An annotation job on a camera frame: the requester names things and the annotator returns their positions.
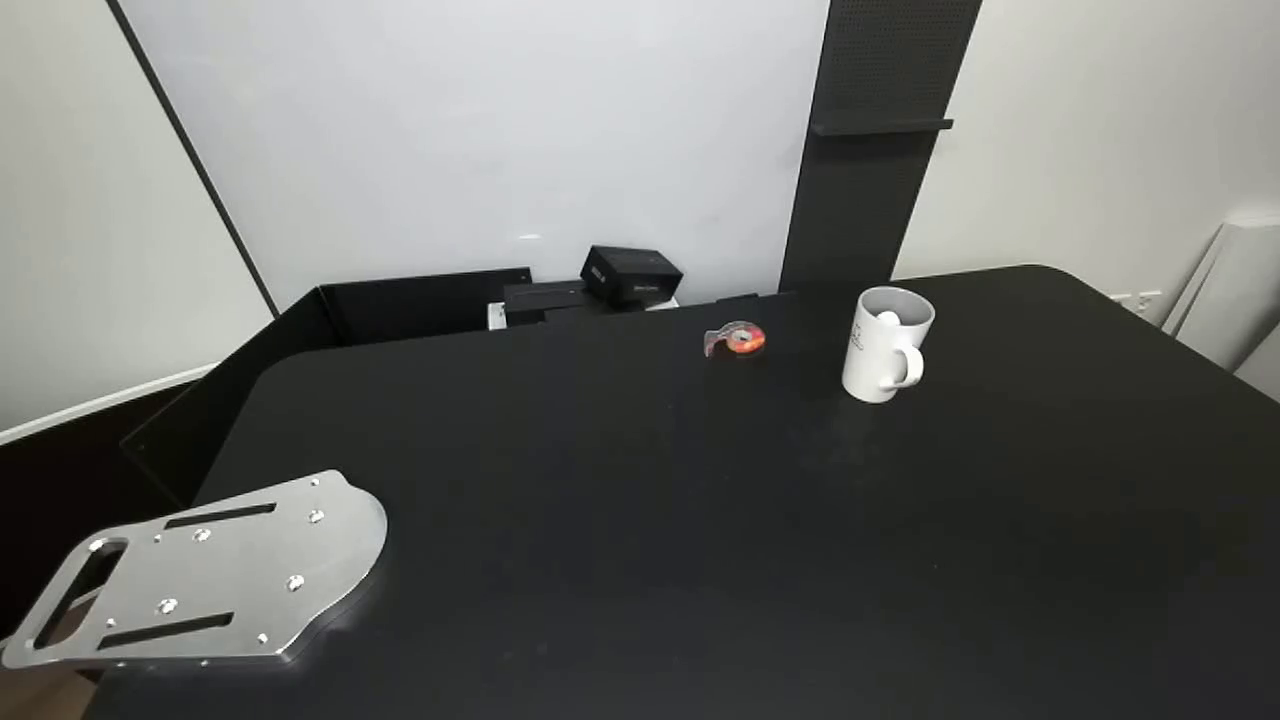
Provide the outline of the white ceramic mug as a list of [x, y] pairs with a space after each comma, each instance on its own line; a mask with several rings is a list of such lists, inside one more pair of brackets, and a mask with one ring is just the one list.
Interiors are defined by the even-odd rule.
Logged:
[[922, 341], [936, 326], [926, 296], [875, 285], [857, 296], [840, 383], [859, 404], [887, 404], [922, 382]]

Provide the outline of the orange tape dispenser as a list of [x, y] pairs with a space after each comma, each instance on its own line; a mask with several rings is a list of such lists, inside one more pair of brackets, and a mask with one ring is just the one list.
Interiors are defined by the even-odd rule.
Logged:
[[716, 351], [752, 357], [764, 344], [766, 344], [766, 332], [752, 319], [726, 319], [726, 326], [702, 332], [707, 357], [716, 357]]

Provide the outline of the black vertical pillar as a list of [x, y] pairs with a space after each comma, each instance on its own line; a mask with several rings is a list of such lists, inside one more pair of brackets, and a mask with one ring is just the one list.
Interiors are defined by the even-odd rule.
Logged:
[[983, 0], [833, 0], [779, 288], [892, 278]]

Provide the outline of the white whiteboard panel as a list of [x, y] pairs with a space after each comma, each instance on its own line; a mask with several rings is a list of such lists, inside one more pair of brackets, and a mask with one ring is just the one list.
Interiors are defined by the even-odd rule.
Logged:
[[826, 0], [117, 0], [272, 302], [663, 252], [779, 285]]

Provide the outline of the small black box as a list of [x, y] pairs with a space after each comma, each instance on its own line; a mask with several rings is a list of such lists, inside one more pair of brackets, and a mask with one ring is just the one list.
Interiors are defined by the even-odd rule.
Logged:
[[654, 249], [590, 246], [578, 281], [612, 308], [649, 308], [672, 302], [682, 273]]

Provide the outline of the silver metal mounting plate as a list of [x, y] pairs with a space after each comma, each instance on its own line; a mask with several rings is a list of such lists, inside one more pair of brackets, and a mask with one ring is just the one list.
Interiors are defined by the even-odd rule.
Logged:
[[101, 529], [61, 560], [3, 666], [279, 661], [384, 543], [388, 508], [337, 467]]

